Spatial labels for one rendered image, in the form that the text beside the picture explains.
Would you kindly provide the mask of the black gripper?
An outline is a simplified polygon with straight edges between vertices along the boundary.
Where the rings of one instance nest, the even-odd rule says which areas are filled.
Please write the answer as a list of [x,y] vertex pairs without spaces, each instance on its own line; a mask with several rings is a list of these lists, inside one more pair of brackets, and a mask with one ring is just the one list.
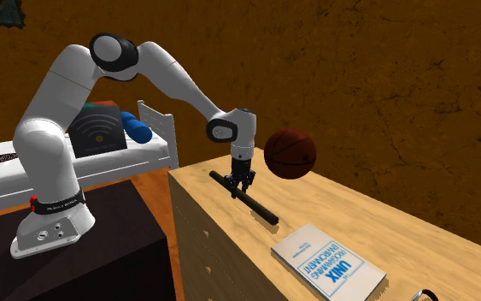
[[246,192],[249,186],[253,184],[255,171],[251,169],[251,160],[240,160],[232,158],[232,174],[223,177],[226,189],[231,193],[232,198],[237,197],[237,189],[240,180],[242,180],[242,191]]

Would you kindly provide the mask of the black rod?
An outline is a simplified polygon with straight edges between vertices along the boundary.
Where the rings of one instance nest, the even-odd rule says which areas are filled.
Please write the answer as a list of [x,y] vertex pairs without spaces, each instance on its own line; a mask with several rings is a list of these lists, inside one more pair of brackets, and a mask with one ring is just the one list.
[[[226,189],[223,176],[218,174],[216,171],[210,171],[209,176],[213,178],[217,183]],[[270,210],[266,209],[264,206],[256,202],[252,197],[247,195],[240,189],[237,189],[237,197],[242,203],[253,210],[257,215],[259,215],[263,220],[265,220],[270,225],[274,226],[279,223],[279,218],[272,213]]]

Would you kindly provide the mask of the dark red basketball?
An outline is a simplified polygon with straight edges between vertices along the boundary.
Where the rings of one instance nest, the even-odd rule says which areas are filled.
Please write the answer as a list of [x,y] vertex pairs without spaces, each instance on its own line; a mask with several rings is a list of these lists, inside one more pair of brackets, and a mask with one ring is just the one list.
[[279,178],[295,180],[306,175],[317,158],[313,140],[305,132],[284,128],[274,133],[264,147],[264,160]]

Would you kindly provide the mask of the white book with blue print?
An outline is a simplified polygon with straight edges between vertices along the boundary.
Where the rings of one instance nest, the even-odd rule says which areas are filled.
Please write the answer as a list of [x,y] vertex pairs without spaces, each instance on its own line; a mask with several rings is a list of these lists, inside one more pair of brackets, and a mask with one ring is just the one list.
[[308,223],[271,248],[326,301],[366,301],[386,273]]

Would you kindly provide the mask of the dark robot stand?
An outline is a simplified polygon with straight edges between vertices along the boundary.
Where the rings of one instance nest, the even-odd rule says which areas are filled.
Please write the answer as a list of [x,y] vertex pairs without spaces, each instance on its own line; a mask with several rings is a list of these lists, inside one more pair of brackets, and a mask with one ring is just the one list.
[[85,193],[96,222],[76,243],[14,259],[28,214],[0,215],[0,301],[176,301],[167,237],[131,181]]

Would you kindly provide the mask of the light wooden chest of drawers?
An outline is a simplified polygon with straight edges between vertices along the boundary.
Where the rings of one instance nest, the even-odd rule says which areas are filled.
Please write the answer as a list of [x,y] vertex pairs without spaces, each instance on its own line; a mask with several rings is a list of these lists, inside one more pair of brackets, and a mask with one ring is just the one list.
[[411,301],[421,289],[439,301],[481,301],[481,246],[315,173],[283,180],[261,150],[249,195],[279,219],[270,225],[210,176],[228,156],[168,175],[185,301],[322,301],[271,252],[314,224],[382,269],[367,301]]

